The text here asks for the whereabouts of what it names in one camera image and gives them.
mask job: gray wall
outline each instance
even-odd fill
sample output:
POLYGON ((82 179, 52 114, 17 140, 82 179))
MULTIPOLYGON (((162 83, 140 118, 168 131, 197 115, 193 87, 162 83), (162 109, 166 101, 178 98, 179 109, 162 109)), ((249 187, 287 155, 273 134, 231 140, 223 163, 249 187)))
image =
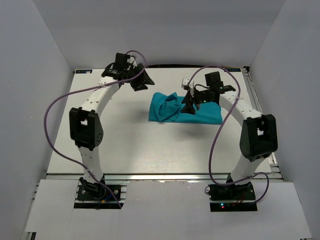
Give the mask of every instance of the gray wall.
MULTIPOLYGON (((0 4, 0 235, 19 240, 36 184, 51 151, 45 140, 47 106, 69 90, 72 71, 31 0, 0 4)), ((64 103, 51 113, 55 138, 64 103)))
POLYGON ((285 0, 33 0, 70 67, 116 52, 150 64, 250 66, 285 0))
POLYGON ((276 157, 320 240, 320 1, 287 0, 250 70, 265 113, 277 120, 276 157))

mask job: teal cloth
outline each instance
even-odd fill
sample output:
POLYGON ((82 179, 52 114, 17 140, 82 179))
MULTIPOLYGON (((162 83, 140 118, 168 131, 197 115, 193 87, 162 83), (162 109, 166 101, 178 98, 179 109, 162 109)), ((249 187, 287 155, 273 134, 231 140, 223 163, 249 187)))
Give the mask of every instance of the teal cloth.
POLYGON ((221 124, 221 107, 215 102, 203 103, 195 115, 181 113, 183 96, 176 92, 167 96, 156 92, 151 100, 149 121, 167 123, 221 124))

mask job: robotic arm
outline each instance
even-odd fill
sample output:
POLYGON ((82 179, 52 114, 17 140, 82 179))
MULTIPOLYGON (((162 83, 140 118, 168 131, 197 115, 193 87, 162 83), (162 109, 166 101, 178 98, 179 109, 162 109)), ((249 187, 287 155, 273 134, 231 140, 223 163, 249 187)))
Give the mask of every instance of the robotic arm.
MULTIPOLYGON (((105 183, 104 174, 100 166, 99 145, 103 140, 104 131, 100 116, 112 96, 121 88, 123 83, 104 86, 136 76, 143 69, 143 65, 136 64, 133 56, 117 53, 115 62, 108 65, 98 83, 101 88, 93 91, 91 96, 79 107, 69 112, 70 137, 81 154, 83 164, 100 182, 105 183)), ((134 91, 146 90, 146 85, 154 85, 146 71, 130 82, 134 91)), ((85 170, 80 178, 83 193, 94 200, 102 199, 106 191, 92 179, 85 170)))
MULTIPOLYGON (((193 81, 188 79, 182 81, 182 88, 187 94, 182 101, 185 106, 182 113, 196 114, 194 106, 198 110, 201 104, 215 102, 222 108, 230 111, 237 99, 235 89, 224 86, 219 72, 205 75, 206 90, 198 91, 193 81)), ((273 115, 263 115, 253 109, 244 100, 239 99, 231 115, 242 126, 240 136, 241 156, 235 169, 228 175, 227 183, 235 182, 246 177, 251 177, 263 160, 278 149, 276 119, 273 115)), ((211 200, 235 200, 239 195, 245 194, 246 200, 255 200, 255 194, 250 179, 232 184, 211 184, 209 194, 211 200)))

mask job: folded cloth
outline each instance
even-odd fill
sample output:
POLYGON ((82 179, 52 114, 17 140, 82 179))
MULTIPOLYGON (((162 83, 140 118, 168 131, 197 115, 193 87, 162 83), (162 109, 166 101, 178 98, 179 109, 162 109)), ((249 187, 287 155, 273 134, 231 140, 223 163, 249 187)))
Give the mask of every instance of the folded cloth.
POLYGON ((221 107, 215 102, 203 103, 195 115, 181 113, 183 96, 176 92, 167 96, 156 92, 151 100, 149 121, 167 123, 221 124, 221 107))

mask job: wall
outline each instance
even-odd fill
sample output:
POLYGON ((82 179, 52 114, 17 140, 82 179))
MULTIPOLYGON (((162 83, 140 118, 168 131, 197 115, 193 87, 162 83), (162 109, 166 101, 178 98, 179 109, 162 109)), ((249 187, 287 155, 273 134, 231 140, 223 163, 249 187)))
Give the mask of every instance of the wall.
POLYGON ((250 66, 285 0, 33 0, 70 67, 136 49, 150 64, 250 66))
POLYGON ((250 68, 265 113, 277 120, 276 157, 320 240, 320 1, 287 0, 250 68))
MULTIPOLYGON (((0 33, 0 233, 19 240, 51 155, 44 113, 69 90, 72 71, 31 0, 1 1, 0 33)), ((53 139, 63 106, 51 113, 53 139)))

